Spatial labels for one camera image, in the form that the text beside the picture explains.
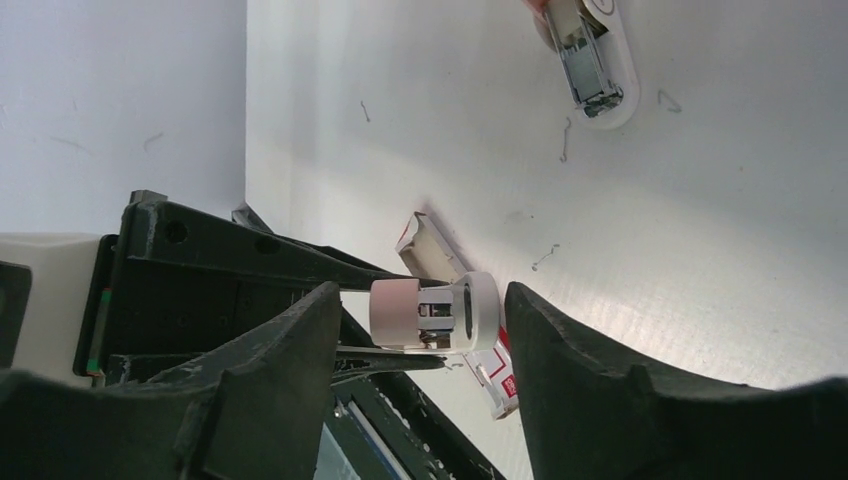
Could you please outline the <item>red white staple box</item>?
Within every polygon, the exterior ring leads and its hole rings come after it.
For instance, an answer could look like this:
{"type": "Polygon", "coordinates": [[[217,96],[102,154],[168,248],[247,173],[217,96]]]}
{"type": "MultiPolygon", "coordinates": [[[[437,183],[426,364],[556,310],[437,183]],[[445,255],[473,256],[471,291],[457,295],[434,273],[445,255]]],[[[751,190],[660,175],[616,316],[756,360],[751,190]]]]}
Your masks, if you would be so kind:
{"type": "Polygon", "coordinates": [[[518,409],[519,400],[494,277],[471,270],[423,212],[413,213],[395,250],[412,275],[447,282],[457,291],[456,327],[448,349],[462,356],[487,395],[492,418],[508,417],[518,409]]]}

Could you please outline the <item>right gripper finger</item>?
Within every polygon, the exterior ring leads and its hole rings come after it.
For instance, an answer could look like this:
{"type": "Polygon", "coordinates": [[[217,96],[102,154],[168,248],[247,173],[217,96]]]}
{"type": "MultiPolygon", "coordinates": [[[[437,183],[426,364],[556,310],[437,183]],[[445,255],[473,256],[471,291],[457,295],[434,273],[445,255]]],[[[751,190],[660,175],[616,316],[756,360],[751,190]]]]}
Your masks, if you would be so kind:
{"type": "Polygon", "coordinates": [[[847,382],[767,390],[698,375],[582,324],[526,285],[504,303],[538,479],[843,479],[847,382]]]}

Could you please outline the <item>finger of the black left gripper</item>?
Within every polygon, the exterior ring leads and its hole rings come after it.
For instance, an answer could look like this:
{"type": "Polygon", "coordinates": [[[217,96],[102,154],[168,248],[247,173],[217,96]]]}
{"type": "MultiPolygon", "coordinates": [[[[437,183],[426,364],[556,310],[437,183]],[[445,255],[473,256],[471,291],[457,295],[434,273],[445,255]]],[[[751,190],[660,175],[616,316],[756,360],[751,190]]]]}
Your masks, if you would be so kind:
{"type": "Polygon", "coordinates": [[[329,388],[378,373],[437,370],[440,355],[405,354],[376,347],[332,346],[317,352],[260,344],[231,349],[221,346],[204,354],[114,355],[107,388],[177,388],[217,384],[224,375],[255,374],[292,386],[329,388]]]}

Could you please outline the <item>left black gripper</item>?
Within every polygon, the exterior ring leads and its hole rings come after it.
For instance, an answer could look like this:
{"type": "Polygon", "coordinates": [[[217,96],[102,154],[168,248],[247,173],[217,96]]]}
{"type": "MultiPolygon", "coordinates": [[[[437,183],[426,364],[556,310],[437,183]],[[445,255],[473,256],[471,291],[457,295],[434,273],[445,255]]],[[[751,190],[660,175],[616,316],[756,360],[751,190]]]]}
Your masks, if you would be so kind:
{"type": "Polygon", "coordinates": [[[209,352],[95,389],[3,371],[1,475],[309,479],[340,330],[336,284],[407,278],[175,202],[133,203],[119,235],[101,237],[73,371],[105,377],[114,355],[209,352]]]}

